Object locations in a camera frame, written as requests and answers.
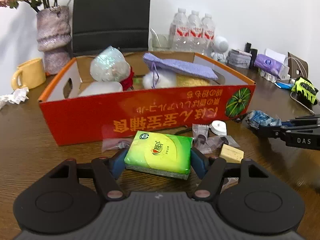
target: tissue pack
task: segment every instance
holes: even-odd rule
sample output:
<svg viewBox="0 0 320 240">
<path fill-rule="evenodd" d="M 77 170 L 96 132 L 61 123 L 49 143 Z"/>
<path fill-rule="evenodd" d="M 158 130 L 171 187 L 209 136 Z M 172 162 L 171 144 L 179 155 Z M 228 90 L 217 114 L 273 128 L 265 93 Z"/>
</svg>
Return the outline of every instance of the tissue pack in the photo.
<svg viewBox="0 0 320 240">
<path fill-rule="evenodd" d="M 138 131 L 124 159 L 127 169 L 187 179 L 192 138 Z"/>
</svg>

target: flower vase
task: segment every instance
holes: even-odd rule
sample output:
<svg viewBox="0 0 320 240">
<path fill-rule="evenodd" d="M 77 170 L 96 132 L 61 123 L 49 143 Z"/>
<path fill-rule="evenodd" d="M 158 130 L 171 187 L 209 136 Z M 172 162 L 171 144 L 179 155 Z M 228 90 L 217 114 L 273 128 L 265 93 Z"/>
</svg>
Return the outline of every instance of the flower vase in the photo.
<svg viewBox="0 0 320 240">
<path fill-rule="evenodd" d="M 44 69 L 57 74 L 70 60 L 65 46 L 71 41 L 68 6 L 43 9 L 37 14 L 38 50 L 44 52 Z"/>
</svg>

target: plastic bottle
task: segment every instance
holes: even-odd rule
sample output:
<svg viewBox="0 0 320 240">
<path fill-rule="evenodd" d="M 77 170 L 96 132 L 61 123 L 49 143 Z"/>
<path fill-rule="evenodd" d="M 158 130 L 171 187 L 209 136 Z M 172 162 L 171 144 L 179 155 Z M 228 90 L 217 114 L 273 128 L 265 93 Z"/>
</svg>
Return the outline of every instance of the plastic bottle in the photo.
<svg viewBox="0 0 320 240">
<path fill-rule="evenodd" d="M 192 10 L 191 14 L 188 17 L 188 21 L 190 26 L 190 50 L 193 52 L 199 52 L 203 54 L 203 24 L 199 18 L 199 12 Z"/>
<path fill-rule="evenodd" d="M 186 51 L 189 40 L 190 28 L 188 26 L 186 9 L 178 8 L 170 26 L 169 41 L 172 44 L 171 49 L 175 51 Z"/>
<path fill-rule="evenodd" d="M 203 24 L 203 38 L 205 40 L 206 47 L 208 48 L 210 43 L 213 42 L 214 31 L 216 29 L 216 27 L 212 21 L 211 14 L 206 13 L 204 15 L 204 17 L 202 18 L 202 24 Z"/>
</svg>

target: crumpled white paper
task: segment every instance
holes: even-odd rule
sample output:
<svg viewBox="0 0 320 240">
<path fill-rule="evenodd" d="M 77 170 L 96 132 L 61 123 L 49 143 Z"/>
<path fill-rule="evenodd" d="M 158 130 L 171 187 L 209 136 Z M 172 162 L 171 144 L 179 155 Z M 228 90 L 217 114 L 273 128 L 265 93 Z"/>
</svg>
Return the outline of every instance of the crumpled white paper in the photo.
<svg viewBox="0 0 320 240">
<path fill-rule="evenodd" d="M 29 89 L 27 87 L 18 88 L 10 95 L 0 96 L 0 110 L 7 102 L 11 104 L 20 104 L 20 102 L 24 102 L 27 97 L 27 93 L 29 93 Z"/>
</svg>

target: lavender fabric bag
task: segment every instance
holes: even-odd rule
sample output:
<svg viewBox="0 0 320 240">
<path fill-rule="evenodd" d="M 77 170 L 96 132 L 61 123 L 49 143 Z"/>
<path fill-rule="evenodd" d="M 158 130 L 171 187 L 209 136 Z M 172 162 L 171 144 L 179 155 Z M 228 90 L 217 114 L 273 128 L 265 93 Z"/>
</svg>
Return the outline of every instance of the lavender fabric bag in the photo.
<svg viewBox="0 0 320 240">
<path fill-rule="evenodd" d="M 176 59 L 160 59 L 151 53 L 145 53 L 143 55 L 143 61 L 147 64 L 150 71 L 157 72 L 157 68 L 172 70 L 176 73 L 196 76 L 204 79 L 217 80 L 217 75 L 213 70 L 207 66 L 194 64 L 182 60 Z"/>
<path fill-rule="evenodd" d="M 278 76 L 282 63 L 263 54 L 258 54 L 254 65 L 271 75 Z"/>
</svg>

